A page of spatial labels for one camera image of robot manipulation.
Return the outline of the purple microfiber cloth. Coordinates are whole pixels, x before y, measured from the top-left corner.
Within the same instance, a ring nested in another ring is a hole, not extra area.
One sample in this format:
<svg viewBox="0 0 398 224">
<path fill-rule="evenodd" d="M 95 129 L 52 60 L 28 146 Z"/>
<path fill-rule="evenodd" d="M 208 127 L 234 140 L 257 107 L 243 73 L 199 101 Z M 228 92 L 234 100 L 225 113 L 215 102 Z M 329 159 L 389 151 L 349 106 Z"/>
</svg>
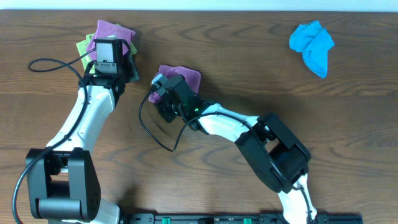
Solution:
<svg viewBox="0 0 398 224">
<path fill-rule="evenodd" d="M 203 100 L 197 95 L 200 86 L 201 74 L 196 70 L 192 70 L 186 67 L 171 67 L 168 65 L 161 65 L 159 71 L 155 74 L 153 81 L 158 80 L 158 77 L 163 75 L 164 77 L 170 79 L 176 76 L 182 76 L 190 87 L 191 97 L 186 96 L 185 98 L 177 99 L 177 94 L 175 94 L 175 103 L 183 103 L 186 106 L 200 107 L 203 104 Z"/>
</svg>

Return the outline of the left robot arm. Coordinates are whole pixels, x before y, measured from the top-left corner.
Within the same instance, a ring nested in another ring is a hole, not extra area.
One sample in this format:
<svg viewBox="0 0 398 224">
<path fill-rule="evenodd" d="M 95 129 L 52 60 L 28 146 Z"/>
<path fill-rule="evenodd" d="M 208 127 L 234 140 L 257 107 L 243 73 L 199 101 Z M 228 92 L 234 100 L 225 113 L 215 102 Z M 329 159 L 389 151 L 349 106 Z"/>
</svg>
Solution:
<svg viewBox="0 0 398 224">
<path fill-rule="evenodd" d="M 78 98 L 43 149 L 31 149 L 18 184 L 27 180 L 30 212 L 49 223 L 119 223 L 121 209 L 101 197 L 92 161 L 95 142 L 127 83 L 139 79 L 128 42 L 95 39 L 97 56 L 79 75 Z"/>
</svg>

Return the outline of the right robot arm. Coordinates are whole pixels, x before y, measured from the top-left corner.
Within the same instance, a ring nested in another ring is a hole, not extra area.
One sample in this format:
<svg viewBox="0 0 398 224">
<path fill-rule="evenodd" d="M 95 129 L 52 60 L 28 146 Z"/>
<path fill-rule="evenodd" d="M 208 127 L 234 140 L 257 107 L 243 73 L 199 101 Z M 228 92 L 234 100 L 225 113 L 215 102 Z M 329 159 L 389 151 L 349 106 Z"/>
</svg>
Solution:
<svg viewBox="0 0 398 224">
<path fill-rule="evenodd" d="M 233 142 L 258 179 L 278 194 L 287 223 L 315 222 L 307 187 L 310 152 L 277 115 L 243 115 L 203 100 L 182 75 L 159 74 L 150 90 L 160 95 L 155 107 L 166 122 L 180 117 L 186 128 Z"/>
</svg>

